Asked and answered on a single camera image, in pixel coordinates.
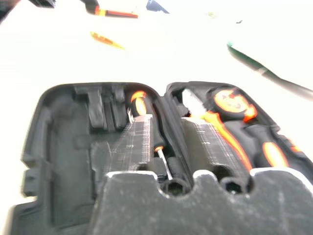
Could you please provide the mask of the dark blue object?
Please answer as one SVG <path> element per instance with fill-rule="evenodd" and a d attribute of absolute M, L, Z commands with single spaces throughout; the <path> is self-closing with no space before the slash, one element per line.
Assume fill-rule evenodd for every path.
<path fill-rule="evenodd" d="M 163 12 L 165 14 L 169 14 L 169 12 L 166 9 L 164 9 L 159 3 L 157 3 L 156 0 L 148 0 L 146 9 L 148 11 Z"/>

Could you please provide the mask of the thick black orange screwdriver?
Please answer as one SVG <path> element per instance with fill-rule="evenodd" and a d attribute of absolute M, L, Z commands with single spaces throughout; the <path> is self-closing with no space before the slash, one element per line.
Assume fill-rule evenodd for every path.
<path fill-rule="evenodd" d="M 254 158 L 256 167 L 289 167 L 285 154 L 266 126 L 255 124 L 245 130 L 257 140 L 258 154 Z"/>

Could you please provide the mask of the orange black utility knife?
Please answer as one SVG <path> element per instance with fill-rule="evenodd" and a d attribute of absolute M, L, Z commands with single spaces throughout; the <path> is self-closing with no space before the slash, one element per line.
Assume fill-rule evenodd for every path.
<path fill-rule="evenodd" d="M 92 15 L 114 18 L 137 19 L 138 15 L 130 12 L 108 10 L 100 7 L 97 0 L 81 0 L 85 4 L 86 11 Z"/>

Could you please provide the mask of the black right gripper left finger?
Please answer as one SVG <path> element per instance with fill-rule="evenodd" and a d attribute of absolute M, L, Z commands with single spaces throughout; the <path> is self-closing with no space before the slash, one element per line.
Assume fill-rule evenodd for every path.
<path fill-rule="evenodd" d="M 113 171 L 135 171 L 153 157 L 153 116 L 138 116 L 127 125 L 111 148 L 104 174 Z"/>

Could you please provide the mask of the black plastic tool case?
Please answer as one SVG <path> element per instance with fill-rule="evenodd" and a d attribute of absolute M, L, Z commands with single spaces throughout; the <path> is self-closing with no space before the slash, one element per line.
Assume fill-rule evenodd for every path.
<path fill-rule="evenodd" d="M 246 152 L 248 181 L 218 181 L 190 170 L 181 124 L 190 118 L 182 91 L 190 89 L 206 110 L 216 89 L 237 89 L 257 109 L 252 121 L 221 121 Z M 131 96 L 145 91 L 165 139 L 174 177 L 161 180 L 142 164 L 104 174 L 111 148 L 128 124 Z M 264 125 L 289 167 L 256 167 L 257 140 L 245 128 Z M 175 82 L 160 96 L 140 83 L 65 84 L 39 100 L 26 137 L 23 193 L 6 235 L 313 235 L 313 162 L 242 89 L 226 83 Z"/>

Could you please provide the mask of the dark object at table edge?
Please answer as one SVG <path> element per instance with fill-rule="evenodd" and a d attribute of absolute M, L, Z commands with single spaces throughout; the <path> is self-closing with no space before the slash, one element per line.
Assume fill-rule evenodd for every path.
<path fill-rule="evenodd" d="M 22 0 L 0 0 L 0 23 Z M 54 8 L 56 0 L 26 0 L 36 7 Z"/>

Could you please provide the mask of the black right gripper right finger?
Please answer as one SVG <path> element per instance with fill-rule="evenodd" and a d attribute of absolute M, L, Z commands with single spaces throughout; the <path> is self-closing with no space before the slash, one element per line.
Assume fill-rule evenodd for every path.
<path fill-rule="evenodd" d="M 248 181 L 249 171 L 212 124 L 192 117 L 183 117 L 181 124 L 192 172 L 211 171 L 218 181 L 230 177 L 242 183 Z"/>

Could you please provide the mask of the orange black handled pliers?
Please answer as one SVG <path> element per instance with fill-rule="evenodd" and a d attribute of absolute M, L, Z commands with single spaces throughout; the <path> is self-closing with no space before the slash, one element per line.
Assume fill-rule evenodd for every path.
<path fill-rule="evenodd" d="M 182 91 L 182 103 L 189 110 L 190 117 L 202 119 L 212 124 L 224 140 L 230 144 L 238 154 L 246 170 L 248 172 L 252 170 L 252 165 L 246 152 L 237 139 L 227 130 L 218 113 L 206 110 L 201 100 L 190 89 L 184 89 Z"/>

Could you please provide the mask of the slim black orange screwdriver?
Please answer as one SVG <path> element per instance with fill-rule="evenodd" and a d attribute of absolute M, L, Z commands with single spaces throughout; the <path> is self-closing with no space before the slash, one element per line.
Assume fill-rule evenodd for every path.
<path fill-rule="evenodd" d="M 135 123 L 142 122 L 143 146 L 148 154 L 147 168 L 153 171 L 161 180 L 173 180 L 174 177 L 164 155 L 165 139 L 160 132 L 153 102 L 145 91 L 136 91 L 132 94 L 130 112 Z"/>

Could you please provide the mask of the small translucent orange tool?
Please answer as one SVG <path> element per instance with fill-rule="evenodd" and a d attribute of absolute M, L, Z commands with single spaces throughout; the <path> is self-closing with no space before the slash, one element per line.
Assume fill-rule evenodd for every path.
<path fill-rule="evenodd" d="M 108 45 L 108 46 L 111 46 L 113 48 L 118 48 L 118 49 L 122 49 L 124 50 L 125 48 L 122 47 L 120 44 L 110 40 L 109 38 L 105 37 L 105 36 L 102 36 L 100 34 L 98 34 L 97 32 L 90 32 L 90 35 L 91 37 L 97 41 L 97 42 L 100 42 L 102 44 L 105 44 L 105 45 Z"/>

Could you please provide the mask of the orange black tape measure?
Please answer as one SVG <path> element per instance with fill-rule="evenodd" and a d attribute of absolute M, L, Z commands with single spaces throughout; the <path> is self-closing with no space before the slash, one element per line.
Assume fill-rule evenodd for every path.
<path fill-rule="evenodd" d="M 212 92 L 213 107 L 224 120 L 248 123 L 257 117 L 255 106 L 235 88 L 216 89 Z"/>

